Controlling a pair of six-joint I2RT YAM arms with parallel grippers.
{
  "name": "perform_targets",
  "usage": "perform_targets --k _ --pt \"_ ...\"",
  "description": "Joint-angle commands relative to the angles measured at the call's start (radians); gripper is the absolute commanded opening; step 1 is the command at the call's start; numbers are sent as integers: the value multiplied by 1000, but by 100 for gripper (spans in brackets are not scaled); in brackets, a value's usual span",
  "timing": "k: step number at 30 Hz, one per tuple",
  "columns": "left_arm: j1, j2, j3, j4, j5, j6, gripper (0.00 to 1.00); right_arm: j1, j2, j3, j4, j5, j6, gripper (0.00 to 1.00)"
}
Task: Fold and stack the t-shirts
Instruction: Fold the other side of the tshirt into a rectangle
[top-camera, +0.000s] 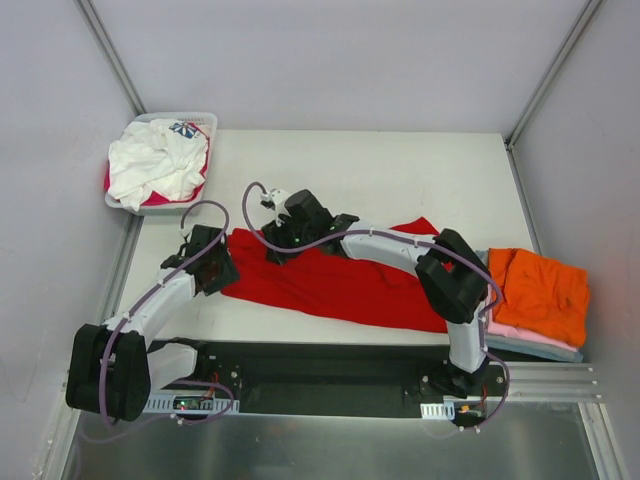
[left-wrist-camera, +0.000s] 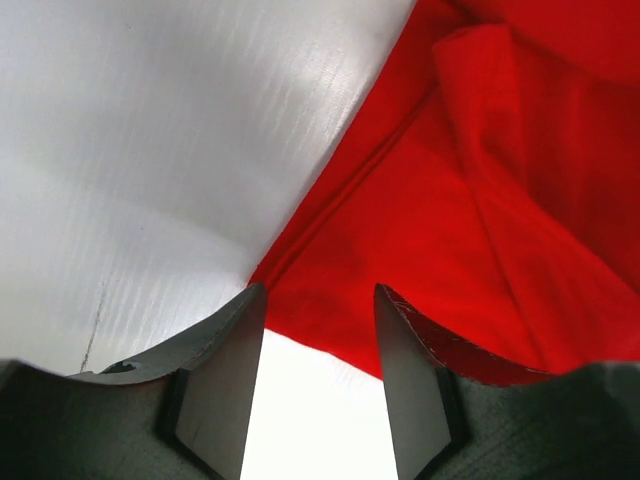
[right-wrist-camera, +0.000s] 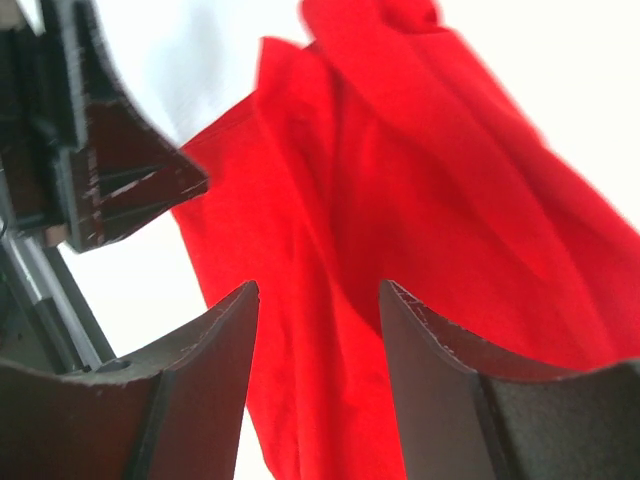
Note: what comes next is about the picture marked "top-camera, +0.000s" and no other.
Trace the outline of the red t-shirt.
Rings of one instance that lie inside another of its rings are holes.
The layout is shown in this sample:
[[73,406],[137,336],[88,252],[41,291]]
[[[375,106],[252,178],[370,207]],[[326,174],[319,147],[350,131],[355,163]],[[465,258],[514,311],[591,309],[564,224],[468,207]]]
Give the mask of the red t-shirt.
[[419,280],[404,271],[365,260],[330,256],[318,249],[280,266],[250,231],[228,238],[240,279],[223,290],[232,298],[318,317],[428,333],[447,331]]

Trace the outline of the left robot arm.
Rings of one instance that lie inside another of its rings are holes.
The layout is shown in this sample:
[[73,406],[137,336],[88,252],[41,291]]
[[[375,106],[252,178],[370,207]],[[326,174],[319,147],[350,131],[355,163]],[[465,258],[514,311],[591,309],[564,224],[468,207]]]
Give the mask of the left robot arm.
[[109,420],[134,421],[152,392],[177,380],[205,386],[212,366],[180,340],[155,351],[152,343],[192,300],[239,279],[220,228],[197,225],[166,258],[148,290],[124,312],[75,334],[65,391],[70,408]]

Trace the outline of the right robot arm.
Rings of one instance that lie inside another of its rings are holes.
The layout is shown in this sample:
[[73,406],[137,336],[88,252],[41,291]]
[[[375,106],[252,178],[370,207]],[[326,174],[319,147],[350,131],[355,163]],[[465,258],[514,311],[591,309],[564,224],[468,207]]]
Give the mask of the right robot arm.
[[411,236],[379,229],[356,215],[332,215],[308,190],[265,190],[260,204],[274,212],[261,228],[269,244],[266,259],[272,263],[283,265],[310,245],[329,255],[372,261],[415,276],[429,305],[446,323],[450,385],[463,395],[484,385],[487,356],[478,314],[488,293],[489,273],[456,231]]

